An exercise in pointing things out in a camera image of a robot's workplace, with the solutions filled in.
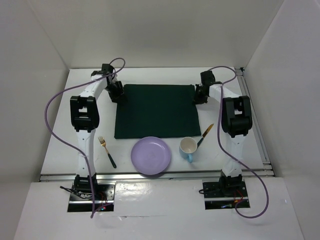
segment gold fork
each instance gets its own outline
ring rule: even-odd
[[[106,144],[105,139],[104,139],[102,136],[99,136],[98,139],[99,139],[99,142],[101,143],[101,146],[104,147],[106,153],[108,154],[108,157],[109,157],[109,159],[110,159],[110,162],[111,162],[112,166],[116,169],[116,168],[117,168],[117,165],[116,165],[115,161],[113,160],[113,158],[111,157],[108,149],[106,148],[106,145],[107,145],[107,144]]]

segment plate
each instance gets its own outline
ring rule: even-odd
[[[155,175],[168,167],[171,161],[171,151],[160,138],[148,136],[140,139],[133,146],[131,161],[139,173]]]

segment dark green cloth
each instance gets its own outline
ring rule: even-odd
[[[200,136],[193,85],[126,84],[125,104],[116,108],[116,139]]]

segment mug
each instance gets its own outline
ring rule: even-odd
[[[179,153],[181,157],[186,159],[189,163],[193,162],[193,153],[197,150],[198,144],[192,137],[184,137],[179,146]]]

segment wall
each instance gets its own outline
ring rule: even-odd
[[[48,146],[45,104],[63,88],[69,70],[26,1],[0,2],[0,31],[0,233],[10,240]]]
[[[127,67],[244,67],[283,2],[28,1],[71,69],[119,56]]]
[[[285,0],[245,70],[268,154],[306,240],[320,234],[319,22],[319,0]]]

